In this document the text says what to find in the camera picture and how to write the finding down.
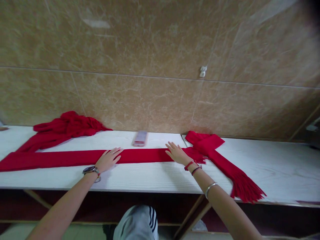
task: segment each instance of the forearm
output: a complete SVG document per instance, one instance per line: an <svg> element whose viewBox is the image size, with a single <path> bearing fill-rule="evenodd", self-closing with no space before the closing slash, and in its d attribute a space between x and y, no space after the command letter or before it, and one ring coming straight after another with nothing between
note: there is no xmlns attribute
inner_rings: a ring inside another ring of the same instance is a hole
<svg viewBox="0 0 320 240"><path fill-rule="evenodd" d="M96 179L96 173L84 175L84 177L49 210L32 230L27 239L60 239Z"/></svg>
<svg viewBox="0 0 320 240"><path fill-rule="evenodd" d="M188 170L192 172L197 167L197 165L192 164ZM204 193L208 186L214 183L214 180L202 169L196 170L193 177ZM208 192L208 200L226 225L233 239L262 239L246 214L221 187L218 185L211 187Z"/></svg>

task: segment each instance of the red string bracelet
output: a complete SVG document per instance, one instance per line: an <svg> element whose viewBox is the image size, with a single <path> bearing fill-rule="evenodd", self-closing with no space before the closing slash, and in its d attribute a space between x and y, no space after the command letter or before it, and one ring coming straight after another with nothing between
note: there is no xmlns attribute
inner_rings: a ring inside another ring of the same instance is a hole
<svg viewBox="0 0 320 240"><path fill-rule="evenodd" d="M188 171L188 167L193 163L193 161L189 162L185 167L184 170Z"/></svg>

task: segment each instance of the watch face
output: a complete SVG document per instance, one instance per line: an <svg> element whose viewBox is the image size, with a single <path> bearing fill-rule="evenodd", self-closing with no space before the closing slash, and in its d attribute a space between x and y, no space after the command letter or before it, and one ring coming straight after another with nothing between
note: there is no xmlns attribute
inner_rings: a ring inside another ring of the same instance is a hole
<svg viewBox="0 0 320 240"><path fill-rule="evenodd" d="M90 171L92 171L94 168L95 168L95 166L87 167L87 168L85 168L85 169L83 170L83 172L84 172L84 173L90 172Z"/></svg>

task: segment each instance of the hand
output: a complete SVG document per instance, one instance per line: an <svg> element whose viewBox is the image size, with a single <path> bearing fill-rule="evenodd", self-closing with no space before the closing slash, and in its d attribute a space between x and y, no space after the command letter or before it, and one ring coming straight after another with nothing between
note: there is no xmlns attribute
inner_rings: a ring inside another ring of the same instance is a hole
<svg viewBox="0 0 320 240"><path fill-rule="evenodd" d="M166 154L168 154L173 161L185 166L188 165L189 162L193 161L193 159L189 157L179 145L177 146L173 142L168 142L166 146L170 150L166 151Z"/></svg>
<svg viewBox="0 0 320 240"><path fill-rule="evenodd" d="M99 172L103 173L115 165L120 160L121 156L118 155L122 153L122 151L123 149L121 148L105 151L95 165Z"/></svg>

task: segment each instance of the red scarf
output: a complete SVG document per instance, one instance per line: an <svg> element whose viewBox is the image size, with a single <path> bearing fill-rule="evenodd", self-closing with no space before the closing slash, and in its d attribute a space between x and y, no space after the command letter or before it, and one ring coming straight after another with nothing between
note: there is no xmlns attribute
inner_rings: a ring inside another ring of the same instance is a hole
<svg viewBox="0 0 320 240"><path fill-rule="evenodd" d="M189 131L186 140L193 144L201 154L207 156L233 182L231 197L238 197L243 202L258 201L266 194L240 168L229 162L215 149L220 147L224 140L216 134L200 134Z"/></svg>
<svg viewBox="0 0 320 240"><path fill-rule="evenodd" d="M23 144L17 152L35 152L54 147L71 138L92 136L100 131L112 131L92 117L79 116L75 111L65 112L49 123L35 125L38 132Z"/></svg>
<svg viewBox="0 0 320 240"><path fill-rule="evenodd" d="M79 116L70 111L54 119L50 123L34 126L38 131L16 152L10 153L0 161L0 172L18 171L36 168L69 167L93 165L104 150L46 152L36 153L39 149L56 146L66 140L79 136L91 136L98 131L111 130L105 128L94 118ZM205 164L207 156L227 177L233 181L231 197L239 197L244 202L262 199L265 193L238 167L229 162L215 149L224 141L217 135L197 134L189 131L186 139L193 147L183 150L195 162ZM160 149L126 149L121 153L118 163L171 162L172 159Z"/></svg>

